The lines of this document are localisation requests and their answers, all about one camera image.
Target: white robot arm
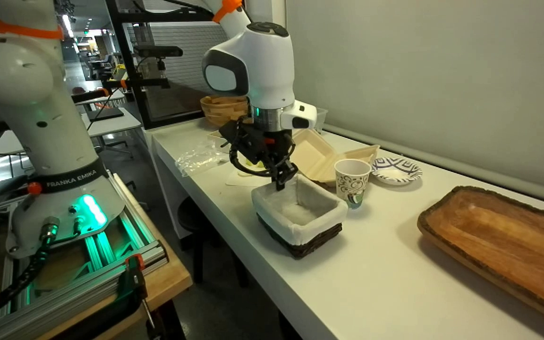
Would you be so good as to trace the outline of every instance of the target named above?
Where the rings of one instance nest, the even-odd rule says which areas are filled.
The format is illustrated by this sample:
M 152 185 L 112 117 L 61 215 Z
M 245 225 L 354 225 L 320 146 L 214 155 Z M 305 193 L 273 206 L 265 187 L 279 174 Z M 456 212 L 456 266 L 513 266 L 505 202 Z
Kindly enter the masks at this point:
M 222 134 L 233 144 L 231 161 L 237 168 L 252 172 L 239 163 L 237 151 L 252 163 L 263 161 L 279 189 L 294 178 L 297 166 L 290 161 L 294 151 L 292 129 L 311 129 L 318 121 L 318 108 L 296 100 L 294 42 L 277 23 L 252 23 L 241 0 L 207 0 L 222 8 L 218 21 L 231 40 L 214 45 L 205 57 L 205 79 L 216 93 L 243 95 L 250 100 L 250 125 L 229 123 Z
M 0 0 L 0 119 L 37 170 L 12 212 L 7 248 L 18 259 L 41 249 L 46 227 L 58 248 L 105 231 L 124 210 L 65 87 L 61 38 L 52 0 Z

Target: white bowl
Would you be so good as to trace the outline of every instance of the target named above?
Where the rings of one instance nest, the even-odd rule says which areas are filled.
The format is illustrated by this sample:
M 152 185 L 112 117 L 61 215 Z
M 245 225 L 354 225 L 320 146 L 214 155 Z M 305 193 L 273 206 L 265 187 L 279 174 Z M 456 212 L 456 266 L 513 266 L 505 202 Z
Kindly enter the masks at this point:
M 388 185 L 411 185 L 422 176 L 420 168 L 407 159 L 379 157 L 373 161 L 373 176 Z

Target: white table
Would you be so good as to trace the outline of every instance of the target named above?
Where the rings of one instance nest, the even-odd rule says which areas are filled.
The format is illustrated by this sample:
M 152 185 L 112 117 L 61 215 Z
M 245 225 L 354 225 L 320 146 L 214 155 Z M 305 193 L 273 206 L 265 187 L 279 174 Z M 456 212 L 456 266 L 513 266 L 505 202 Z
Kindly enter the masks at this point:
M 203 121 L 150 130 L 158 174 L 180 181 L 305 338 L 544 338 L 544 316 L 424 242 L 418 231 L 418 215 L 458 185 L 486 187 L 543 210 L 544 202 L 416 163 L 424 170 L 420 183 L 373 185 L 335 240 L 296 261 L 252 210 L 250 193 L 267 180 L 241 178 L 229 163 L 180 176 L 175 159 L 212 132 Z M 339 151 L 362 146 L 326 138 Z
M 90 129 L 90 136 L 103 136 L 103 134 L 114 134 L 114 132 L 124 132 L 124 130 L 133 130 L 143 127 L 143 123 L 127 112 L 127 108 L 122 108 L 124 112 L 122 117 L 112 117 L 112 119 L 103 119 L 103 121 L 95 121 Z

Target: wooden tray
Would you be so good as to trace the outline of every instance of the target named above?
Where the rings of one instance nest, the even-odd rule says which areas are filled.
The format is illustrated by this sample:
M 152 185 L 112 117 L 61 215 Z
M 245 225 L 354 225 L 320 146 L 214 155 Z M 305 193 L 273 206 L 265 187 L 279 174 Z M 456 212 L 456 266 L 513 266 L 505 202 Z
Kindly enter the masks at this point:
M 544 212 L 477 187 L 458 187 L 420 215 L 449 255 L 544 314 Z

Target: white cup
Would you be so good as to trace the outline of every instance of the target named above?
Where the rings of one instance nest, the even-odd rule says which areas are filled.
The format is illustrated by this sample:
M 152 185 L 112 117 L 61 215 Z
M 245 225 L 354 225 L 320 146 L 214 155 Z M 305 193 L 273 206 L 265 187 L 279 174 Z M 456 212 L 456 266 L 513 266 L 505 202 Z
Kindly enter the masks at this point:
M 364 206 L 373 166 L 362 159 L 341 159 L 335 163 L 337 195 L 350 210 Z

